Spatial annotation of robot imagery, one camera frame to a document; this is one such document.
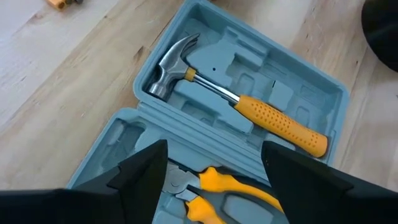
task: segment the pliers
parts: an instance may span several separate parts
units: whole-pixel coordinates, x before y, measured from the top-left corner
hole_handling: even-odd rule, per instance
[[[187,217],[193,222],[204,224],[225,223],[215,212],[214,207],[203,197],[188,190],[188,185],[209,192],[240,192],[264,200],[283,213],[279,201],[273,196],[250,185],[238,182],[232,175],[220,174],[214,167],[208,167],[199,177],[189,171],[181,170],[177,165],[169,162],[163,191],[175,195],[186,201]]]

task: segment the hammer head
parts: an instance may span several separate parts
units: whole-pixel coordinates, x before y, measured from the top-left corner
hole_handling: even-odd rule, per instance
[[[149,94],[161,100],[167,100],[175,83],[185,77],[189,67],[182,60],[182,54],[197,43],[199,35],[193,34],[184,37],[166,52],[158,64],[160,77],[149,87]]]

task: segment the yellow handle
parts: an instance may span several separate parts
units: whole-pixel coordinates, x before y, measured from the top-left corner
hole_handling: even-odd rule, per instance
[[[250,96],[240,96],[234,107],[243,116],[262,128],[296,144],[315,157],[326,153],[326,136],[302,126],[277,109]]]
[[[190,202],[185,202],[188,206],[187,217],[193,222],[204,224],[224,224],[225,222],[217,215],[215,209],[207,200],[201,196],[196,197]]]
[[[279,211],[284,212],[279,201],[273,196],[250,185],[242,184],[231,175],[220,174],[214,167],[207,168],[205,172],[199,174],[199,178],[200,187],[203,190],[207,190],[209,192],[241,192],[262,199],[277,208]]]

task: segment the tool case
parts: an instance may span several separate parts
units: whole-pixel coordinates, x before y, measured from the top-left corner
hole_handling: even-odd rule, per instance
[[[110,170],[121,160],[159,139],[169,145],[169,159],[201,172],[225,167],[269,186],[261,162],[264,140],[306,154],[293,144],[254,125],[228,102],[206,88],[180,80],[164,102],[146,90],[157,79],[157,63],[171,45],[200,33],[187,62],[207,79],[237,95],[253,96],[328,137],[331,164],[349,101],[346,88],[289,50],[206,0],[183,3],[134,80],[140,100],[123,108],[105,126],[73,175],[68,188]],[[286,218],[265,202],[239,194],[203,195],[228,223],[283,223]],[[162,193],[154,223],[189,223],[183,201]]]

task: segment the claw hammer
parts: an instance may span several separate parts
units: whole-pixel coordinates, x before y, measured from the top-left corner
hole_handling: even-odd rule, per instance
[[[189,35],[171,46],[158,64],[160,77],[149,87],[149,94],[167,101],[176,81],[186,79],[217,93],[256,125],[301,147],[312,156],[321,157],[326,153],[328,147],[326,136],[308,129],[267,103],[250,96],[235,95],[207,80],[196,69],[184,62],[182,54],[197,43],[199,35]]]

